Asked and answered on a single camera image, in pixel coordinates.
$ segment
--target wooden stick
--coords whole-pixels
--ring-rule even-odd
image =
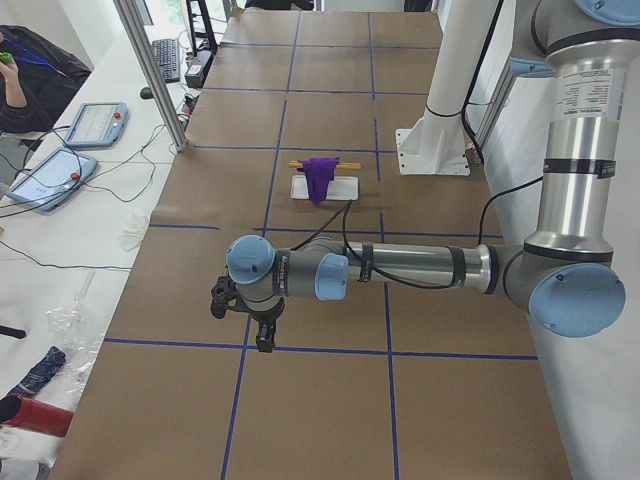
[[[289,162],[289,168],[302,168],[302,162],[292,160]],[[362,170],[362,164],[357,162],[340,162],[336,168],[341,170]]]

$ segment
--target red cylinder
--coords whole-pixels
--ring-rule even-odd
[[[0,426],[9,426],[64,437],[73,412],[20,395],[0,400]]]

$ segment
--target computer mouse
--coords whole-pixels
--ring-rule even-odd
[[[148,100],[149,98],[153,98],[153,92],[150,87],[144,87],[140,90],[140,98],[143,100]]]

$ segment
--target brown tiled surface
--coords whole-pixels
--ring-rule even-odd
[[[49,478],[219,476],[240,355],[103,345]]]
[[[340,302],[286,299],[271,355],[247,314],[209,313],[233,240],[291,247],[344,205],[292,200],[291,160],[363,165],[350,241],[473,248],[482,168],[403,177],[392,153],[440,40],[431,14],[232,20],[225,41],[250,45],[221,47],[52,480],[569,478],[527,323],[500,298],[350,282]],[[485,232],[501,242],[492,209]]]

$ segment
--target black shirt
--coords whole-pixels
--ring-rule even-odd
[[[245,8],[258,7],[265,10],[291,10],[292,3],[295,3],[302,10],[313,10],[313,2],[310,0],[247,0]]]
[[[16,60],[18,79],[27,99],[26,107],[6,103],[4,77],[0,75],[0,130],[10,133],[48,131],[58,120],[91,71],[74,55],[65,52],[28,28],[0,25],[5,39],[25,47],[51,63],[61,73],[46,65]],[[6,40],[0,52],[35,60],[28,52]]]

